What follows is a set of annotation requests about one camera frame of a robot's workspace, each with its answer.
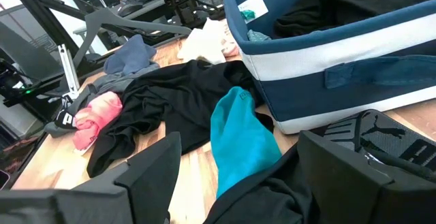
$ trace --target storage bin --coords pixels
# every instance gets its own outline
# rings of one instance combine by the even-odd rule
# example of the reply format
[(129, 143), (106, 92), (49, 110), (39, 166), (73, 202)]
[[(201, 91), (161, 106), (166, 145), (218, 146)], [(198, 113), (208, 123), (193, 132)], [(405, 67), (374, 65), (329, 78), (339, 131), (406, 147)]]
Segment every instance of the storage bin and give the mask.
[(282, 132), (436, 97), (436, 0), (265, 42), (250, 42), (248, 30), (273, 36), (274, 21), (296, 0), (264, 0), (268, 13), (248, 24), (238, 9), (245, 1), (224, 0), (228, 25)]

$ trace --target gray hanger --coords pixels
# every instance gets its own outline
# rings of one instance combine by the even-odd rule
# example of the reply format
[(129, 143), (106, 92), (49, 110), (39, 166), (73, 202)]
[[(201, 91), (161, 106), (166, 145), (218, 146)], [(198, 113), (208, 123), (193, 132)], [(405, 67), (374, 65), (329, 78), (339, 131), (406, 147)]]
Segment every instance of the gray hanger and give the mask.
[[(97, 35), (98, 31), (100, 30), (102, 24), (111, 24), (120, 27), (133, 27), (145, 31), (150, 31), (150, 30), (163, 31), (166, 33), (181, 34), (182, 36), (189, 35), (191, 33), (191, 29), (187, 27), (124, 19), (112, 13), (109, 10), (109, 8), (103, 8), (95, 12), (92, 12), (90, 14), (87, 14), (84, 17), (84, 20), (87, 24), (87, 36), (85, 37), (83, 44), (80, 46), (76, 56), (73, 58), (73, 63), (75, 67), (78, 66), (82, 58), (87, 53), (89, 46), (91, 46), (91, 43), (94, 40), (94, 37)], [(176, 37), (173, 37), (165, 41), (165, 43), (172, 41), (174, 39), (178, 39), (182, 36), (177, 35)]]

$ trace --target fabric storage bin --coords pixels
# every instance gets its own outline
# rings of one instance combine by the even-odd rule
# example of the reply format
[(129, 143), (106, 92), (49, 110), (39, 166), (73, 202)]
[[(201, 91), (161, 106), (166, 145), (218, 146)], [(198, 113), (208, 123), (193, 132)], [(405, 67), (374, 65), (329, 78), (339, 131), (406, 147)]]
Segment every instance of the fabric storage bin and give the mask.
[(264, 0), (268, 13), (248, 24), (238, 9), (245, 1), (224, 0), (228, 25), (282, 132), (436, 97), (436, 0), (265, 42), (250, 42), (248, 30), (273, 36), (297, 0)]

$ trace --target pink cloth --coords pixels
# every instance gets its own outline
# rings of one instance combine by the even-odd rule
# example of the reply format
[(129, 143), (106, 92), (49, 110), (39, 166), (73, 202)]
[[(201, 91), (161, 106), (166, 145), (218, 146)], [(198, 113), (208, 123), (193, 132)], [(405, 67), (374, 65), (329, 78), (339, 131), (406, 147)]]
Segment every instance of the pink cloth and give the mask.
[(76, 149), (90, 147), (100, 130), (116, 118), (122, 109), (121, 100), (112, 91), (96, 97), (86, 108), (81, 109), (74, 117), (77, 131), (73, 143)]

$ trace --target puma logo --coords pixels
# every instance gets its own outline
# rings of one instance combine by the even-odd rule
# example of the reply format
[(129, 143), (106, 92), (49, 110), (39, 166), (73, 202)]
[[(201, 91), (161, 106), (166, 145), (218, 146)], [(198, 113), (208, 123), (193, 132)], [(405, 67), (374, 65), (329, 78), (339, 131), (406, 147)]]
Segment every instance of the puma logo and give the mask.
[(362, 133), (361, 136), (368, 135), (370, 133), (380, 132), (386, 135), (393, 135), (398, 139), (402, 139), (402, 135), (405, 135), (404, 129), (397, 128), (380, 128), (377, 126), (377, 120), (379, 119), (378, 115), (375, 115), (374, 127), (370, 128), (367, 132)]

